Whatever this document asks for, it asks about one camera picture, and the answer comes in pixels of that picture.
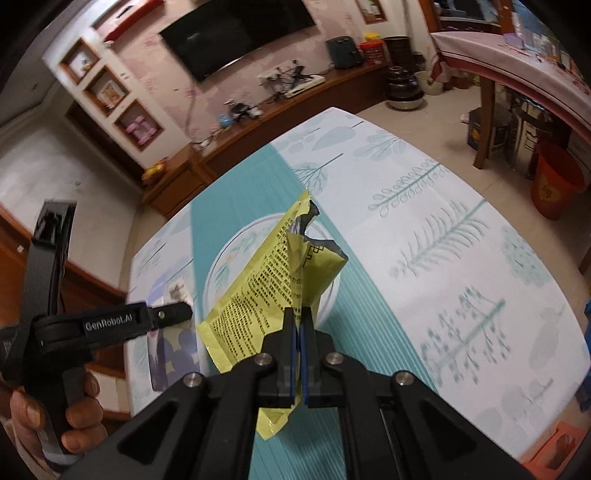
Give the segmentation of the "person's left hand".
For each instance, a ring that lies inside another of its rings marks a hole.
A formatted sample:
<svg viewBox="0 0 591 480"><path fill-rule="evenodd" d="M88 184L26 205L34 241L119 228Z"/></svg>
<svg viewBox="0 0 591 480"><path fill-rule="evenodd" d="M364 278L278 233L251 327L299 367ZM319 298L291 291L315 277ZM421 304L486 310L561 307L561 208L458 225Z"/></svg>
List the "person's left hand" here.
<svg viewBox="0 0 591 480"><path fill-rule="evenodd" d="M99 392L98 381L87 372L83 398L65 411L71 429L61 436L61 441L73 454L86 453L107 437L102 425L103 409L97 400ZM18 388L11 394L9 407L16 438L28 453L41 458L39 433L45 427L47 417L41 403L27 395L23 388Z"/></svg>

